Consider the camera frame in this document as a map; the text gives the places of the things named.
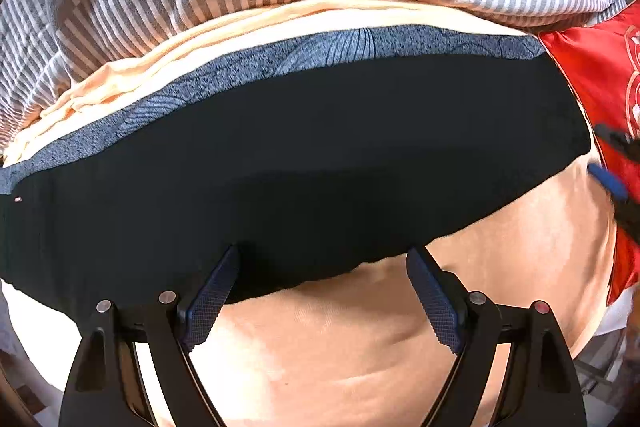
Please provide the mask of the black pants with patterned band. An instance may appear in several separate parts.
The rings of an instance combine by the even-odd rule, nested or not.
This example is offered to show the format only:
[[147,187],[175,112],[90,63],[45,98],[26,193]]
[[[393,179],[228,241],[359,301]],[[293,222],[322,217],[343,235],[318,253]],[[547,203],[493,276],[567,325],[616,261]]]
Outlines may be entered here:
[[1,275],[77,323],[184,291],[238,245],[240,301],[462,230],[589,152],[529,36],[423,25],[233,52],[1,173]]

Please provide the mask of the red embroidered cushion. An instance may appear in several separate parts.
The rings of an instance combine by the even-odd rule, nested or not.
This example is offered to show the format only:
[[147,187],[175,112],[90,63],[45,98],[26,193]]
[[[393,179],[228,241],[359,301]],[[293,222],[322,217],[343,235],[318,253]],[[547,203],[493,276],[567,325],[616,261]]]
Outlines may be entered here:
[[[605,124],[639,142],[639,0],[605,22],[545,31],[538,39],[585,109],[593,131]],[[605,139],[596,141],[603,167],[639,204],[639,161],[625,157]],[[639,245],[619,225],[608,303],[638,280]]]

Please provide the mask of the peach orange blanket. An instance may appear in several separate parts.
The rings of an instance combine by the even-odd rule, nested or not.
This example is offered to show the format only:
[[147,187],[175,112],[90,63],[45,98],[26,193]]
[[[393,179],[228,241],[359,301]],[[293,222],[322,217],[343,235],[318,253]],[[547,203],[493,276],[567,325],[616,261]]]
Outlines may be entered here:
[[[451,31],[491,36],[540,51],[534,36],[442,6],[382,0],[307,0],[251,9],[199,24],[140,58],[109,62],[65,92],[4,149],[8,165],[24,166],[40,150],[69,138],[129,102],[211,60],[262,44],[326,36],[320,63],[379,54],[376,28]],[[616,230],[603,191],[587,176],[590,150],[532,193],[434,243],[436,258],[463,280],[511,305],[547,300],[578,353],[606,309]],[[235,426],[405,426],[416,407],[404,399],[420,377],[426,395],[451,364],[419,310],[405,260],[368,263],[334,279],[306,283],[224,311],[195,351],[206,388]]]

